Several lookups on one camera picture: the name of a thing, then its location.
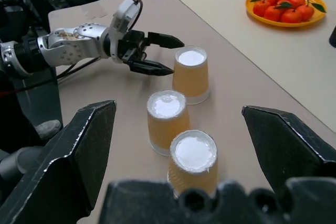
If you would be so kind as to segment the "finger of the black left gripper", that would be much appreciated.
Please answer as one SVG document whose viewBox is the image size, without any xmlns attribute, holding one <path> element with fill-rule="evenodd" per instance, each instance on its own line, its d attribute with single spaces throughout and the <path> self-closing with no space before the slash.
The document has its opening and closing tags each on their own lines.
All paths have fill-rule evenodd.
<svg viewBox="0 0 336 224">
<path fill-rule="evenodd" d="M 155 61 L 132 61 L 128 64 L 132 72 L 148 76 L 167 76 L 174 73 L 174 70 Z"/>
<path fill-rule="evenodd" d="M 149 46 L 151 44 L 168 49 L 182 48 L 185 46 L 181 40 L 172 35 L 148 32 L 146 45 Z"/>
</svg>

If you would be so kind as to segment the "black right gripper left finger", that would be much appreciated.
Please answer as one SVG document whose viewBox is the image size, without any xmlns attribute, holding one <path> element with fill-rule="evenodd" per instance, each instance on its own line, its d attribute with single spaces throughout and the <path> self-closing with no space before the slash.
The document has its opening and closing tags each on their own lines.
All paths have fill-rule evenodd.
<svg viewBox="0 0 336 224">
<path fill-rule="evenodd" d="M 18 183 L 0 181 L 0 224 L 76 224 L 94 209 L 117 104 L 90 104 L 45 146 Z"/>
</svg>

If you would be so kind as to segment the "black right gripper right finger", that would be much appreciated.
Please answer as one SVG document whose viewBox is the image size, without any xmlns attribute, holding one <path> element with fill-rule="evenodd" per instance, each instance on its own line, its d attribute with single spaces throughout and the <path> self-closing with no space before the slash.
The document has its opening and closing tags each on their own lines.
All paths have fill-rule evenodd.
<svg viewBox="0 0 336 224">
<path fill-rule="evenodd" d="M 260 168 L 277 194 L 292 177 L 336 179 L 336 149 L 296 115 L 247 105 L 242 108 Z"/>
</svg>

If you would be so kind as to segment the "orange paper cup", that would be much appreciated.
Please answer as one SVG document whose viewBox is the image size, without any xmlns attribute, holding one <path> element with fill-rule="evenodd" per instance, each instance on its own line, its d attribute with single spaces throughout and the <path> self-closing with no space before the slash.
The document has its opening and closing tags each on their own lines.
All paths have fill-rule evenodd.
<svg viewBox="0 0 336 224">
<path fill-rule="evenodd" d="M 188 46 L 176 52 L 172 88 L 185 95 L 188 105 L 208 98 L 208 57 L 203 49 Z"/>
<path fill-rule="evenodd" d="M 188 130 L 175 137 L 170 146 L 167 180 L 178 197 L 196 188 L 210 197 L 218 183 L 218 152 L 215 141 L 200 130 Z"/>
<path fill-rule="evenodd" d="M 175 90 L 161 90 L 147 102 L 148 131 L 152 148 L 163 156 L 170 155 L 174 138 L 191 129 L 186 97 Z"/>
</svg>

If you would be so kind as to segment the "grey robot body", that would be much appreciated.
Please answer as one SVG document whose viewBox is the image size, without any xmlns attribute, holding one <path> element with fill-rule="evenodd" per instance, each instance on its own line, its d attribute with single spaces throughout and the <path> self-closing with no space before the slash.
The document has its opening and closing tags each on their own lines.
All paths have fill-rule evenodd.
<svg viewBox="0 0 336 224">
<path fill-rule="evenodd" d="M 18 183 L 41 154 L 42 146 L 23 147 L 0 161 L 0 181 Z"/>
</svg>

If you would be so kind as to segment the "grey rounded object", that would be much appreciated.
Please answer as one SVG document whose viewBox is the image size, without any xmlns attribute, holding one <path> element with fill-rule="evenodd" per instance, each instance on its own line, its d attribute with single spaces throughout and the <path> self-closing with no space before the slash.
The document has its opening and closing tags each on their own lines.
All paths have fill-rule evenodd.
<svg viewBox="0 0 336 224">
<path fill-rule="evenodd" d="M 50 139 L 62 129 L 62 124 L 59 120 L 46 121 L 35 127 L 39 137 L 43 140 Z"/>
</svg>

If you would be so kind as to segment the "dark object at table edge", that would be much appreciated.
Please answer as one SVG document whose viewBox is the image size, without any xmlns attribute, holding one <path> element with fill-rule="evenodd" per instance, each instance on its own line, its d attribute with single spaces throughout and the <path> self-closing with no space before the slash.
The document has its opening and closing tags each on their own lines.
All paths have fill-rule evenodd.
<svg viewBox="0 0 336 224">
<path fill-rule="evenodd" d="M 332 32 L 332 34 L 330 35 L 329 38 L 329 44 L 333 47 L 336 48 L 336 26 Z"/>
</svg>

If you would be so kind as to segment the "orange plastic plate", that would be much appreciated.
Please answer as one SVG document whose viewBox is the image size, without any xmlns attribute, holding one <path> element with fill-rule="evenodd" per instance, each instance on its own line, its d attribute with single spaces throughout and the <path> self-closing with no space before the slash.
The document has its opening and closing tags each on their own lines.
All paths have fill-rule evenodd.
<svg viewBox="0 0 336 224">
<path fill-rule="evenodd" d="M 267 20 L 264 17 L 259 17 L 253 13 L 253 6 L 256 1 L 259 1 L 259 0 L 246 0 L 245 6 L 246 6 L 247 13 L 262 23 L 272 25 L 272 26 L 277 26 L 277 27 L 303 27 L 303 26 L 312 25 L 314 23 L 317 23 L 321 19 L 323 19 L 327 13 L 327 7 L 322 0 L 306 0 L 305 5 L 310 5 L 314 8 L 314 15 L 311 17 L 309 21 L 307 22 L 301 21 L 300 23 L 297 23 L 297 24 L 283 23 L 281 21 L 274 22 L 274 21 Z"/>
</svg>

